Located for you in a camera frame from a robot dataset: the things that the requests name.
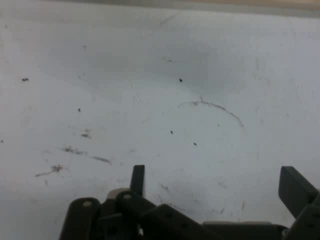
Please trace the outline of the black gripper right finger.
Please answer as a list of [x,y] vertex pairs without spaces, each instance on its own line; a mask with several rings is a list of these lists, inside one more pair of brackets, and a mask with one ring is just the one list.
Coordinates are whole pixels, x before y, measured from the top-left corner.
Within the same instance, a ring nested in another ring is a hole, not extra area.
[[294,223],[282,235],[284,240],[320,238],[320,191],[292,166],[280,169],[278,196]]

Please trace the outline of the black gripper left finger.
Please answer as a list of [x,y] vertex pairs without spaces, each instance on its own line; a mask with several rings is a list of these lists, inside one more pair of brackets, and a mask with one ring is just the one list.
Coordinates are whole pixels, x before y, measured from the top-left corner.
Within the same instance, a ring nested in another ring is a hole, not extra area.
[[85,197],[72,201],[61,240],[218,240],[220,236],[167,204],[143,196],[145,167],[135,165],[129,188],[100,203]]

